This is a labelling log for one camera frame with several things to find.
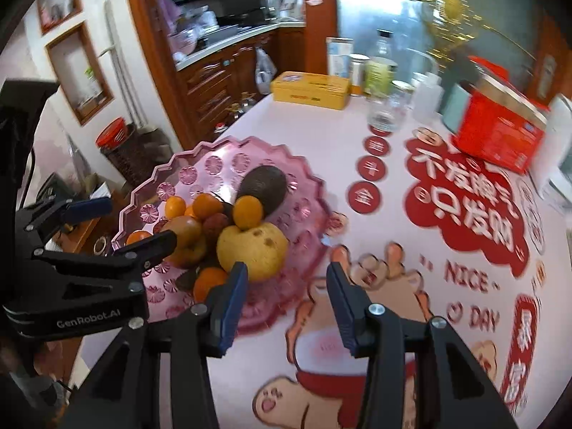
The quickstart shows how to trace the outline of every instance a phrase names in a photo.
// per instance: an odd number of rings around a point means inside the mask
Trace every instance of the yellow box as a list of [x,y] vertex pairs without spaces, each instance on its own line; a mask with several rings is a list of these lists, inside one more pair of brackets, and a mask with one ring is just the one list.
[[345,107],[350,91],[350,80],[323,74],[286,71],[271,83],[274,100],[310,104],[333,110]]

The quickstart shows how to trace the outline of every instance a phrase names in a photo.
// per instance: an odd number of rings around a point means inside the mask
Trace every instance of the door frame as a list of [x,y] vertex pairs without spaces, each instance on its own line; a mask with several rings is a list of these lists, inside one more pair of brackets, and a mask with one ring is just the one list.
[[305,70],[307,73],[327,74],[326,37],[337,37],[337,0],[321,0],[309,5],[304,0],[306,30],[304,33]]
[[167,40],[167,28],[158,17],[155,1],[128,0],[135,30],[165,112],[183,149],[192,150],[199,142],[198,134],[185,107]]

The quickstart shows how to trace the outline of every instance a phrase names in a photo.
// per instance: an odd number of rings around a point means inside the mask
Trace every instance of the plastic bottle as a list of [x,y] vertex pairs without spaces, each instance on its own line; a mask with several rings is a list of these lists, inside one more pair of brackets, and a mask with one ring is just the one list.
[[397,71],[397,63],[392,60],[391,38],[393,33],[378,29],[378,35],[378,41],[370,53],[370,60],[367,63],[365,93],[387,95],[390,92],[395,71]]
[[441,78],[437,74],[426,73],[427,79],[421,82],[413,93],[411,99],[411,117],[414,120],[429,124],[436,115],[441,99],[443,97],[443,87]]

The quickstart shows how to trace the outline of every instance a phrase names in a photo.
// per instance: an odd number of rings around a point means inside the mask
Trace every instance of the wicker basket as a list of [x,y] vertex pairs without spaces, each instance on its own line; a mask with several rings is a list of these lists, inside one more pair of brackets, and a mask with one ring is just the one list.
[[155,163],[147,155],[139,134],[132,124],[129,125],[127,139],[113,149],[104,146],[100,151],[133,187],[137,187],[151,177],[155,168]]

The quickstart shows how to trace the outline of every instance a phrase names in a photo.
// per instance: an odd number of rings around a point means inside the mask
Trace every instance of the pink glass fruit plate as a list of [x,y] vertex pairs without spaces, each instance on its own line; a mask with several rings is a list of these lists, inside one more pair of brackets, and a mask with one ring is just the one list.
[[[244,176],[261,164],[277,166],[286,175],[287,196],[266,220],[279,227],[290,244],[277,276],[250,283],[238,322],[241,334],[270,327],[297,304],[325,255],[320,240],[330,209],[323,199],[324,182],[312,175],[305,158],[290,155],[284,145],[271,146],[256,137],[201,142],[194,150],[176,153],[169,163],[157,166],[151,178],[133,190],[131,204],[119,215],[119,233],[112,240],[114,248],[119,248],[134,230],[157,233],[167,222],[165,201],[172,195],[190,204],[199,193],[210,192],[234,203]],[[183,272],[164,261],[143,274],[150,321],[175,317],[193,304],[193,298],[180,292],[174,282]]]

